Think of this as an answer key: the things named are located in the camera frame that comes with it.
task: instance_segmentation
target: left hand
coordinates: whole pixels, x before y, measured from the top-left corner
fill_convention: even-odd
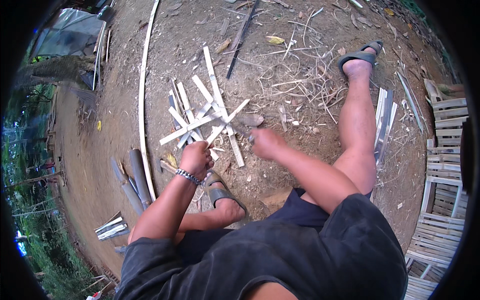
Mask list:
[[[210,149],[206,149],[208,143],[199,141],[189,144],[183,150],[179,168],[194,175],[198,180],[203,181],[207,170],[214,165],[210,156]]]

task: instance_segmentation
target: yellow leaf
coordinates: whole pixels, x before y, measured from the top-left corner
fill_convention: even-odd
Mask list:
[[[266,36],[267,41],[272,44],[281,44],[285,42],[284,38],[277,37],[277,36]]]
[[[173,156],[172,153],[167,153],[167,160],[172,167],[178,168],[177,159],[175,158],[175,156]]]
[[[393,11],[392,11],[391,9],[389,9],[389,8],[384,8],[384,11],[385,11],[387,14],[391,15],[391,16],[394,15]]]

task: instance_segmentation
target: metal bracelet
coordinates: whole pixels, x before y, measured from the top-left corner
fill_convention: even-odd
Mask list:
[[[175,174],[177,175],[181,175],[183,177],[185,177],[186,179],[192,181],[193,183],[195,183],[196,185],[200,185],[201,181],[198,180],[198,178],[196,178],[194,175],[190,174],[189,172],[183,170],[183,169],[177,169],[175,171]]]

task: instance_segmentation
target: right hand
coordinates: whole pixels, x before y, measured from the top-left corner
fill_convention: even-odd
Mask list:
[[[288,147],[287,142],[271,129],[252,129],[250,135],[254,138],[253,153],[264,159],[275,160],[277,153]]]

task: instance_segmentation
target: sandal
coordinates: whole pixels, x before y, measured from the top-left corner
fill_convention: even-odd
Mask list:
[[[382,50],[383,46],[384,46],[383,42],[377,39],[375,41],[372,41],[363,45],[362,48],[360,48],[360,50],[358,50],[357,52],[350,52],[340,56],[340,58],[338,59],[338,68],[340,69],[340,72],[342,72],[342,74],[345,75],[345,73],[343,72],[343,65],[349,60],[364,60],[371,63],[373,66],[375,63],[375,58],[377,58],[377,56],[380,54],[380,51]],[[374,49],[376,54],[364,51],[368,47]]]
[[[213,187],[212,184],[215,182],[221,182],[223,186]],[[207,171],[206,179],[203,182],[203,188],[204,192],[208,195],[208,198],[212,202],[214,208],[215,202],[218,199],[229,198],[238,203],[238,205],[240,205],[240,207],[245,211],[245,215],[247,215],[247,208],[245,207],[245,205],[232,195],[223,179],[212,169]]]

